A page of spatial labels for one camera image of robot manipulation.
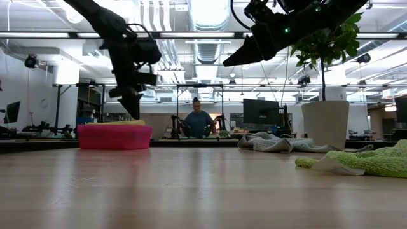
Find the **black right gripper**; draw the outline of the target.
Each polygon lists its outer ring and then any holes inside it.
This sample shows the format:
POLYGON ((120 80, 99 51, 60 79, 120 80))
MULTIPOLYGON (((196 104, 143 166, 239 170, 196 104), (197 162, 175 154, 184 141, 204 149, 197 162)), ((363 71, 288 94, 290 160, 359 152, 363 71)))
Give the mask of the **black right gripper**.
POLYGON ((239 66, 272 59, 278 51, 318 30, 315 20, 322 15, 321 5, 309 5, 287 15, 262 7, 254 11, 252 36, 226 60, 225 67, 239 66))

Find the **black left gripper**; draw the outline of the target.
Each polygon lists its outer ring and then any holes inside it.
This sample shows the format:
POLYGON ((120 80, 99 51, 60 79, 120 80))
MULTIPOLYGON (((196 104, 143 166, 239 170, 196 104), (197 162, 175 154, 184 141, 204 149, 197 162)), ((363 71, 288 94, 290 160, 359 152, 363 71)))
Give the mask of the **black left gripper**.
POLYGON ((130 116, 140 119, 140 99, 137 92, 146 85, 156 85, 157 75, 152 65, 158 62, 158 47, 152 39, 136 39, 130 42, 112 42, 108 46, 116 88, 109 91, 110 97, 121 97, 119 102, 130 116))

